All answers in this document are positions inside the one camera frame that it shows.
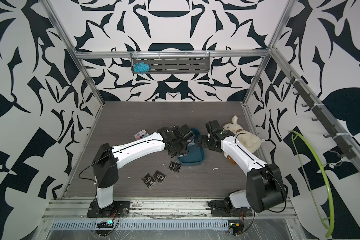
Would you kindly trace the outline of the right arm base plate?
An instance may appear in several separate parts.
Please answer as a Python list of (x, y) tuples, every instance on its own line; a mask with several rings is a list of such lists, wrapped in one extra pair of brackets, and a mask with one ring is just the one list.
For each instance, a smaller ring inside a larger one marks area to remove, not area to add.
[(213, 217), (252, 217), (253, 211), (251, 208), (236, 209), (231, 205), (227, 206), (225, 201), (212, 200), (208, 202), (208, 207), (211, 210)]

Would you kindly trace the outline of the teal plastic storage box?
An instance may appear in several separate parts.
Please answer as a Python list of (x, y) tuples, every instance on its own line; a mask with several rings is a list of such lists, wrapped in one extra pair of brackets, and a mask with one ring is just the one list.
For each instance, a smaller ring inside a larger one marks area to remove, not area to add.
[(196, 146), (196, 142), (200, 137), (200, 131), (191, 128), (193, 132), (193, 139), (188, 140), (188, 153), (185, 156), (177, 156), (178, 161), (184, 166), (196, 166), (200, 165), (205, 159), (204, 149)]

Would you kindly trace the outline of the pink barcode tissue pack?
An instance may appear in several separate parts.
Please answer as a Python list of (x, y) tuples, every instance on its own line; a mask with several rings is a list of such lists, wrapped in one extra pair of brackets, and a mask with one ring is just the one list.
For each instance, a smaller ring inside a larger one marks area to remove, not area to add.
[(147, 134), (148, 133), (146, 132), (146, 130), (141, 130), (138, 133), (136, 133), (134, 135), (134, 137), (135, 137), (136, 140), (140, 140), (140, 139), (144, 138)]

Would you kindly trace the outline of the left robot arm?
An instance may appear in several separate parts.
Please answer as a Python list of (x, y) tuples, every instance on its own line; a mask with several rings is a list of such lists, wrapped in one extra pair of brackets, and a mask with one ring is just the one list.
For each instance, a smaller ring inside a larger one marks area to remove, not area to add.
[(168, 155), (185, 156), (194, 133), (188, 125), (161, 128), (147, 137), (120, 146), (108, 143), (100, 146), (92, 163), (96, 182), (96, 202), (102, 210), (114, 204), (114, 184), (119, 180), (119, 169), (146, 155), (167, 151)]

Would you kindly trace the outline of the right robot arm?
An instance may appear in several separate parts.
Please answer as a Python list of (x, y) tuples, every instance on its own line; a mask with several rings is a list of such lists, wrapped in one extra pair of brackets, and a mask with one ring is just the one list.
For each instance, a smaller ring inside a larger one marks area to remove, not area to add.
[(250, 151), (250, 148), (257, 148), (260, 144), (257, 136), (247, 131), (233, 133), (223, 129), (216, 120), (206, 123), (206, 128), (208, 134), (201, 135), (196, 146), (226, 154), (247, 176), (244, 190), (225, 197), (224, 206), (228, 213), (241, 208), (251, 208), (261, 213), (287, 203), (280, 168), (276, 164), (266, 163)]

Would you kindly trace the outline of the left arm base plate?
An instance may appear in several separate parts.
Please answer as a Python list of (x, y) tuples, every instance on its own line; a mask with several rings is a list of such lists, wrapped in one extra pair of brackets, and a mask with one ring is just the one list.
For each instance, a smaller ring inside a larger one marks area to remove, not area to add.
[(121, 217), (125, 213), (130, 211), (130, 201), (114, 201), (108, 207), (101, 209), (97, 200), (93, 200), (90, 203), (90, 207), (87, 212), (87, 218), (113, 218)]

